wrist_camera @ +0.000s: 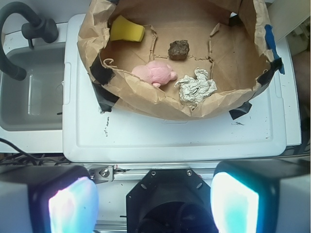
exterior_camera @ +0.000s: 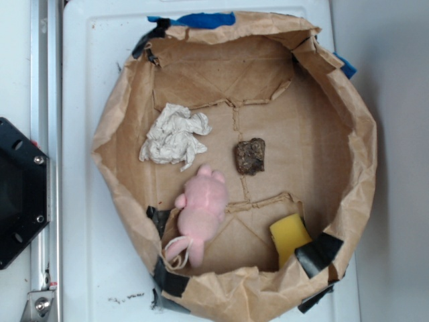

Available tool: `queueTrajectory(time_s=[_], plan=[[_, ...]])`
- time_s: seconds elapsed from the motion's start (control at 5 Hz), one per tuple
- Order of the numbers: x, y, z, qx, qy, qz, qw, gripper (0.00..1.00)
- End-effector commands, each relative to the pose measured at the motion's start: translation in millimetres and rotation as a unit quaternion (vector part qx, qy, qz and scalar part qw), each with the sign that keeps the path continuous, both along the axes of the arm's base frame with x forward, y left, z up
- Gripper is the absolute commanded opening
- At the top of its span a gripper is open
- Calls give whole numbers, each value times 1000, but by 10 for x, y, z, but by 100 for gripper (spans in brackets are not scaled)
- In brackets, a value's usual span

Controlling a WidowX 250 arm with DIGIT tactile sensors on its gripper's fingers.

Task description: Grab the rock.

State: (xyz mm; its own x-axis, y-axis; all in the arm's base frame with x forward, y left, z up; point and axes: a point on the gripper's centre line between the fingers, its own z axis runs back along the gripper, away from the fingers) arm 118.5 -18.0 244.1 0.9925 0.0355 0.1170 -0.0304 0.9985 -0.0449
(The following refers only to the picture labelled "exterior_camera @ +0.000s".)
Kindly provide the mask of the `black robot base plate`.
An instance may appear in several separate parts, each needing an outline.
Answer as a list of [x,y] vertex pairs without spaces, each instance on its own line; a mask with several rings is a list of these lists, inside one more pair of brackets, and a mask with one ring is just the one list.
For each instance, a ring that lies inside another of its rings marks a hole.
[[1,269],[48,224],[48,157],[1,118]]

